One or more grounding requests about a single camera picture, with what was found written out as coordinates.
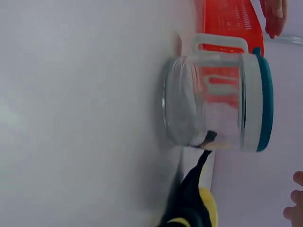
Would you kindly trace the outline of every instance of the plastic jug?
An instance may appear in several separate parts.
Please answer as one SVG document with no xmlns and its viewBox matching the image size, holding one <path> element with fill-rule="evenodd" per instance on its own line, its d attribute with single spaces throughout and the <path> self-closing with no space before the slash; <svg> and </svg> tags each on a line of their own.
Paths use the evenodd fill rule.
<svg viewBox="0 0 303 227">
<path fill-rule="evenodd" d="M 244 53 L 199 50 L 200 44 L 241 48 Z M 162 107 L 169 137 L 179 145 L 262 151 L 273 122 L 268 62 L 244 39 L 198 34 L 193 55 L 165 64 Z M 207 141 L 208 135 L 214 141 Z"/>
</svg>

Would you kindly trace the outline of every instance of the red basket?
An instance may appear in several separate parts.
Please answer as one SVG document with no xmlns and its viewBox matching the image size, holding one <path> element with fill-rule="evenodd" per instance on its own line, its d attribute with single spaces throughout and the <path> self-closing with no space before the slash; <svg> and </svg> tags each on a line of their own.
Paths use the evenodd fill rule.
<svg viewBox="0 0 303 227">
<path fill-rule="evenodd" d="M 250 0 L 204 0 L 203 33 L 240 37 L 246 40 L 249 52 L 256 47 L 264 54 L 262 29 Z M 209 51 L 243 52 L 239 48 L 204 44 Z"/>
</svg>

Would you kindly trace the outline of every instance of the teal lid rim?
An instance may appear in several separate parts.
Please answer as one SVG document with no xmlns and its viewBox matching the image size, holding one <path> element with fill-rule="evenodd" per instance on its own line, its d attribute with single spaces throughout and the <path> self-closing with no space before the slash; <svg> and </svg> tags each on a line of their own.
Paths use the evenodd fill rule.
<svg viewBox="0 0 303 227">
<path fill-rule="evenodd" d="M 253 51 L 259 62 L 263 94 L 262 126 L 257 148 L 257 152 L 261 152 L 268 146 L 271 136 L 274 120 L 274 89 L 268 61 L 257 52 L 258 50 Z"/>
</svg>

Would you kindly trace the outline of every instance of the pitcher lid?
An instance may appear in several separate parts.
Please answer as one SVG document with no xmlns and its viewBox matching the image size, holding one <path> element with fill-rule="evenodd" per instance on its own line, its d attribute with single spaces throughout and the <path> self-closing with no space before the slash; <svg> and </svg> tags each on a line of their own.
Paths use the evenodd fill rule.
<svg viewBox="0 0 303 227">
<path fill-rule="evenodd" d="M 245 78 L 242 149 L 261 152 L 269 143 L 273 125 L 273 84 L 268 62 L 256 49 L 243 54 Z"/>
<path fill-rule="evenodd" d="M 260 48 L 255 48 L 253 54 L 256 55 L 259 63 L 263 93 L 262 127 L 257 148 L 257 152 L 260 152 L 267 147 L 270 140 L 274 119 L 274 91 L 268 61 L 260 55 Z"/>
</svg>

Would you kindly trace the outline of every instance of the black and yellow object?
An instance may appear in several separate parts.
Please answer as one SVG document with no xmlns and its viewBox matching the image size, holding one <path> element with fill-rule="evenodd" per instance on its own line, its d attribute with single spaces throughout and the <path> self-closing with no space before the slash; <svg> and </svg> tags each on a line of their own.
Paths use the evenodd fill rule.
<svg viewBox="0 0 303 227">
<path fill-rule="evenodd" d="M 216 133 L 209 132 L 207 142 L 212 142 L 215 137 Z M 159 227 L 218 226 L 218 212 L 214 198 L 208 189 L 199 189 L 198 186 L 203 166 L 211 152 L 205 150 L 197 165 L 189 171 L 178 187 L 171 208 L 167 210 Z"/>
</svg>

